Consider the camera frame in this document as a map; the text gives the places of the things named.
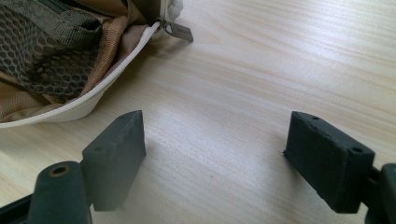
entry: metal zipper slider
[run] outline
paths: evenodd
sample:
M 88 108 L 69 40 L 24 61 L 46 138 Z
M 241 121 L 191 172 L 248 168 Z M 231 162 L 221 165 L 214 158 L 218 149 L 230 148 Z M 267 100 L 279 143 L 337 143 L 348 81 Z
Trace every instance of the metal zipper slider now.
M 191 29 L 186 26 L 176 24 L 174 22 L 166 21 L 165 19 L 158 19 L 161 23 L 161 27 L 165 32 L 173 37 L 188 40 L 190 42 L 194 41 Z

